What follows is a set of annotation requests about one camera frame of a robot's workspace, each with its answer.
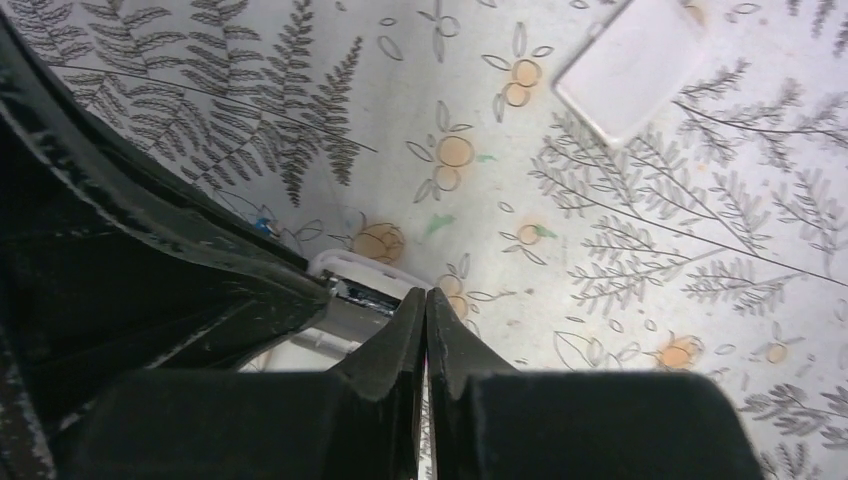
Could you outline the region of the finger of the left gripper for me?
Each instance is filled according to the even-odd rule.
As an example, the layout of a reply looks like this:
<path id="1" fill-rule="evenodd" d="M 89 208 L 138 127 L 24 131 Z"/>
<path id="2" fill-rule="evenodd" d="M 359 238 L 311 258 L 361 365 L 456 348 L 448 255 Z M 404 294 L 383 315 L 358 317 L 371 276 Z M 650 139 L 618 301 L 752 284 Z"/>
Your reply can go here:
<path id="1" fill-rule="evenodd" d="M 1 475 L 54 479 L 137 369 L 235 369 L 329 301 L 306 262 L 86 112 L 1 20 Z"/>

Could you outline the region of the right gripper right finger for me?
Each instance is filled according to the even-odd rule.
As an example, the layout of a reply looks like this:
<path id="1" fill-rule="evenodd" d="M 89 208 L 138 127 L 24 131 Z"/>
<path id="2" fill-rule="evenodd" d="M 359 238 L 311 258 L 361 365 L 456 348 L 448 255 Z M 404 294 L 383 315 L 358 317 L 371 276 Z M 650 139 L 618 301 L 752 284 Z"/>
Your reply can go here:
<path id="1" fill-rule="evenodd" d="M 438 479 L 759 479 L 732 405 L 704 376 L 529 371 L 426 300 Z"/>

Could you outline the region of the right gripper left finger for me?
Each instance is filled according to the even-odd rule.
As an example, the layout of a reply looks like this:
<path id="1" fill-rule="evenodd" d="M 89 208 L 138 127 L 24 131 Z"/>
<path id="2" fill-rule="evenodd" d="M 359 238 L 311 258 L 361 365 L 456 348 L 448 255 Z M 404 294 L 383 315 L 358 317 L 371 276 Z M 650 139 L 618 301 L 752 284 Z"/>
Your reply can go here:
<path id="1" fill-rule="evenodd" d="M 97 401 L 66 479 L 414 479 L 426 293 L 325 371 L 145 370 Z"/>

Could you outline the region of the white remote battery cover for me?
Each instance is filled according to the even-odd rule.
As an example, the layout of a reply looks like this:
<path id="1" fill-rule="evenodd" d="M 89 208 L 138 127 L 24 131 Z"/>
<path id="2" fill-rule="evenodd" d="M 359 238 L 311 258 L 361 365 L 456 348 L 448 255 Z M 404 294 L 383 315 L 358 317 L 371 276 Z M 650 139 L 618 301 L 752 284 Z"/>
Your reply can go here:
<path id="1" fill-rule="evenodd" d="M 619 149 L 684 86 L 707 51 L 707 28 L 679 1 L 628 1 L 552 82 L 605 146 Z"/>

